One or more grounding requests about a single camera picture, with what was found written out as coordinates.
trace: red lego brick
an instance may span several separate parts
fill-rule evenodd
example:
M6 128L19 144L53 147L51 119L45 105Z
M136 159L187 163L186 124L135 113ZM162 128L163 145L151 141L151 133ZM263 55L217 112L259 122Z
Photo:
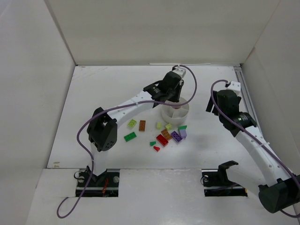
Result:
M160 147L153 146L153 148L158 152L160 150Z
M167 139L164 138L164 136L159 135L156 137L159 143L161 143L163 146L166 146L169 142Z

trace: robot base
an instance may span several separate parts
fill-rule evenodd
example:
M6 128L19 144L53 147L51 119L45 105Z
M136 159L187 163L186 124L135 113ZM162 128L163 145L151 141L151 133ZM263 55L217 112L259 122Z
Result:
M90 168L79 172L76 197L82 192L90 175ZM108 169L99 176L93 174L89 185L85 189L83 197L118 197L119 195L120 170Z

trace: white panel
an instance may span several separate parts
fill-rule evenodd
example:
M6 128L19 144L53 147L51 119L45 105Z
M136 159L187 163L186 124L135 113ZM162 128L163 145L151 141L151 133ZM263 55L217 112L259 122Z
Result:
M298 225L296 219L266 211L251 193L204 197L200 169L121 170L119 197L82 198L69 217L59 219L56 209L64 198L57 190L74 196L73 174L72 169L43 170L27 225ZM76 200L67 199L61 215Z
M43 0L0 8L0 223L23 225L74 63Z
M48 0L77 64L241 63L279 0Z
M300 1L282 1L243 70L262 131L300 173Z

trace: lego brick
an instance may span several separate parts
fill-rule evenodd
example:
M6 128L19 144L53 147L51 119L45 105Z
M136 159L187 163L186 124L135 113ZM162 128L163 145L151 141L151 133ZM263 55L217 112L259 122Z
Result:
M156 137L159 143L161 143L163 146L166 146L169 142L167 139L164 138L164 136L159 135Z
M180 127L178 127L178 130L185 130L185 129L187 129L187 125L184 125L184 126L180 126Z
M182 140L182 137L180 137L179 134L176 131L173 131L171 133L171 136L178 143Z
M160 129L161 129L161 123L158 122L158 123L156 124L156 129L157 129L157 130L160 130Z
M160 150L160 147L153 146L153 148L158 152Z
M145 131L145 129L146 129L146 121L145 120L140 120L139 131Z
M167 128L167 130L172 129L172 124L171 124L171 123L167 124L167 125L165 126L165 128Z
M164 138L167 139L168 141L172 139L172 136L169 134L167 129L162 130L161 133L164 136Z
M124 136L124 139L125 139L126 142L129 142L130 140L132 140L132 139L134 139L134 138L136 138L135 132L132 132L132 133L130 133L130 134Z
M150 142L150 146L153 146L155 144L156 144L156 142Z
M182 138L186 139L187 131L185 129L179 130L179 134Z
M132 119L129 123L128 123L128 126L130 127L130 128L134 128L135 127L135 125L136 125L136 121L134 120L134 119Z

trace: black mounting base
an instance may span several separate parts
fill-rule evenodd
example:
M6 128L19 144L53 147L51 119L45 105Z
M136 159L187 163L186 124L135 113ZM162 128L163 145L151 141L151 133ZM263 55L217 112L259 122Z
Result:
M204 186L205 197L248 196L245 188L227 178L226 169L237 164L229 161L219 165L218 169L202 169L201 183Z
M78 182L76 187L76 197L78 197L90 175L90 169L87 167L86 171L79 172ZM120 170L108 169L101 175L93 174L89 185L85 189L83 197L118 197L119 195L119 179Z

